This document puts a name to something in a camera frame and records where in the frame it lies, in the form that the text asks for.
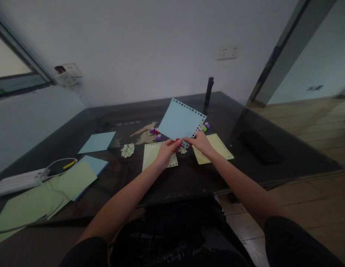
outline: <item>white paper flower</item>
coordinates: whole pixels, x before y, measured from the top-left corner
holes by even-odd
[[[128,158],[134,153],[135,146],[134,144],[127,144],[124,145],[123,148],[120,150],[122,152],[122,157]]]
[[[179,152],[181,153],[181,154],[186,154],[187,153],[187,149],[185,148],[185,147],[180,147],[180,149],[179,149]]]

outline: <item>person's left hand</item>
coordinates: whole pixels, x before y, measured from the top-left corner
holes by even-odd
[[[179,147],[181,143],[182,143],[182,140],[178,140],[177,142],[175,142],[172,139],[169,139],[163,142],[160,146],[159,153],[156,157],[155,162],[160,167],[165,169],[168,166],[172,155],[176,153],[177,148]]]

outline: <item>wall socket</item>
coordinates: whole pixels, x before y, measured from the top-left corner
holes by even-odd
[[[79,70],[75,63],[67,63],[62,65],[66,72],[71,74],[75,78],[83,77],[82,72]]]
[[[229,44],[219,48],[218,60],[235,59],[239,56],[239,45]]]
[[[70,73],[68,72],[64,72],[63,74],[60,74],[58,77],[58,82],[59,84],[63,85],[63,86],[73,86],[75,84],[78,83],[78,80],[75,79],[74,76],[72,76]]]

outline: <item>floor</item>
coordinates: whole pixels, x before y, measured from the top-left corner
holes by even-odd
[[[249,108],[345,166],[345,100],[306,100]],[[294,181],[270,194],[309,234],[345,263],[345,173]],[[261,228],[241,204],[219,195],[227,221],[258,267],[269,266]]]

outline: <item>cable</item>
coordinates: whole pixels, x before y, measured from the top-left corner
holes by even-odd
[[[60,202],[60,204],[53,210],[53,211],[50,211],[48,214],[46,214],[43,218],[40,218],[34,222],[30,222],[30,223],[27,223],[27,224],[23,224],[23,225],[20,225],[20,226],[17,226],[17,227],[14,227],[14,228],[10,228],[10,229],[7,229],[7,230],[2,230],[0,231],[0,234],[4,234],[4,233],[7,233],[7,232],[11,232],[11,231],[14,231],[14,230],[17,230],[17,229],[20,229],[20,228],[23,228],[23,227],[26,227],[26,226],[29,226],[29,225],[32,225],[32,224],[35,224],[35,223],[38,223],[38,222],[41,222],[41,221],[44,221],[46,220],[48,217],[50,217],[52,214],[54,214],[58,208],[60,208],[61,204],[64,202],[65,198],[68,198],[64,193],[58,191],[58,190],[55,190],[55,189],[51,189],[49,187],[46,186],[45,183],[43,183],[43,174],[46,172],[47,169],[49,169],[49,167],[51,167],[53,164],[55,164],[56,162],[58,161],[63,161],[63,160],[67,160],[67,159],[73,159],[73,163],[71,163],[73,166],[77,163],[77,159],[76,158],[64,158],[64,159],[59,159],[59,160],[56,160],[54,161],[53,163],[51,163],[48,167],[46,167],[44,169],[44,171],[42,172],[42,174],[40,175],[39,177],[39,182],[41,184],[41,186],[44,186],[45,189],[49,192],[53,192],[53,193],[56,193],[56,194],[59,194],[60,196],[62,196],[62,200]],[[59,175],[62,175],[64,173],[66,173],[67,171],[64,171],[60,174],[56,174],[56,175],[52,175],[52,176],[48,176],[48,177],[45,177],[45,180],[51,178],[51,177],[54,177],[54,176],[59,176]]]

